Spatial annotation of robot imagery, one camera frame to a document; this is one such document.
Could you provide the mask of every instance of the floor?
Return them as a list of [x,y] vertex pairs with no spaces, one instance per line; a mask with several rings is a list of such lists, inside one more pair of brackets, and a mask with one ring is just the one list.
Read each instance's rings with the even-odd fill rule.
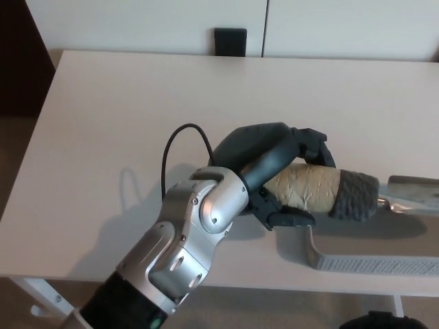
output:
[[[18,173],[35,120],[0,117],[0,216]],[[74,306],[93,294],[92,282],[51,282]],[[12,281],[0,279],[0,326],[6,329],[57,328],[59,319],[35,318],[34,301]],[[404,297],[405,314],[429,328],[439,323],[439,298]],[[314,328],[336,329],[368,310],[392,310],[384,296],[200,287],[163,326],[164,329]]]

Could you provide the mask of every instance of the green light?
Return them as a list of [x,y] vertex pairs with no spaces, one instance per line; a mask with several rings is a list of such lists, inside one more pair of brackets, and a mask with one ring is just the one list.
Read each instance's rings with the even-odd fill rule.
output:
[[151,322],[150,324],[150,329],[157,329],[160,328],[162,324],[162,319],[155,319],[153,322]]

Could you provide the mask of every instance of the black arm segment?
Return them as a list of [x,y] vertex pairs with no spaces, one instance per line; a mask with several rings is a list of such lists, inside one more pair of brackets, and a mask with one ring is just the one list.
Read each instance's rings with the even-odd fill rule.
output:
[[215,148],[213,158],[215,165],[229,168],[240,176],[251,194],[299,154],[299,145],[287,125],[263,123],[232,131]]
[[93,329],[157,329],[167,314],[114,272],[80,311]]

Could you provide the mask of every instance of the robotic hand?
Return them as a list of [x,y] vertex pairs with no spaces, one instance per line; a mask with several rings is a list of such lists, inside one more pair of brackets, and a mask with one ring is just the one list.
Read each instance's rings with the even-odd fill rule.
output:
[[168,190],[157,222],[61,328],[161,327],[207,277],[217,244],[239,214],[254,213],[269,230],[313,225],[307,211],[280,205],[264,184],[295,158],[334,167],[326,139],[284,123],[229,134],[213,153],[216,167],[198,169]]

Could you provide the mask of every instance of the black cable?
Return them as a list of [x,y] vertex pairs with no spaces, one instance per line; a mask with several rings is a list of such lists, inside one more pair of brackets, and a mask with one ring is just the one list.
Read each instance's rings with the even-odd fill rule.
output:
[[206,145],[207,151],[209,153],[209,158],[211,160],[212,166],[215,166],[215,161],[213,160],[213,151],[211,144],[209,142],[209,139],[207,138],[206,134],[204,133],[203,129],[199,125],[196,125],[195,123],[186,123],[185,125],[182,125],[181,127],[177,128],[169,137],[169,140],[167,141],[165,150],[163,151],[163,158],[162,158],[162,172],[161,172],[161,186],[162,186],[162,201],[165,198],[166,194],[166,160],[167,155],[169,153],[169,149],[171,148],[171,144],[174,141],[175,137],[178,135],[179,132],[186,128],[194,128],[196,129],[201,137],[203,138],[204,144]]

